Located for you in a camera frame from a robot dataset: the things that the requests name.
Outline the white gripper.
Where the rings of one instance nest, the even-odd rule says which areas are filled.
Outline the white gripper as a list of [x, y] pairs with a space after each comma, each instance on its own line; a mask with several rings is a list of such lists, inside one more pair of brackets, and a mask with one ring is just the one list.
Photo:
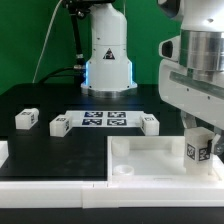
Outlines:
[[195, 117], [215, 126], [209, 152], [224, 153], [224, 73], [215, 73], [212, 81], [195, 80], [188, 70], [172, 61], [159, 67], [159, 94], [163, 101], [182, 110], [185, 129], [196, 128]]

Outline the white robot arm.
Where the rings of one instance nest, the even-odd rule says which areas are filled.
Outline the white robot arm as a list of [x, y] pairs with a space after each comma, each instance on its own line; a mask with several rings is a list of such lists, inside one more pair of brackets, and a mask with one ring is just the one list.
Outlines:
[[[127, 58], [127, 21], [115, 0], [62, 0], [72, 23], [92, 20], [92, 56], [77, 59], [84, 70], [82, 90], [117, 97], [137, 88]], [[224, 0], [156, 0], [170, 19], [181, 22], [180, 34], [160, 43], [159, 93], [181, 110], [184, 126], [197, 118], [214, 126], [210, 152], [224, 153]]]

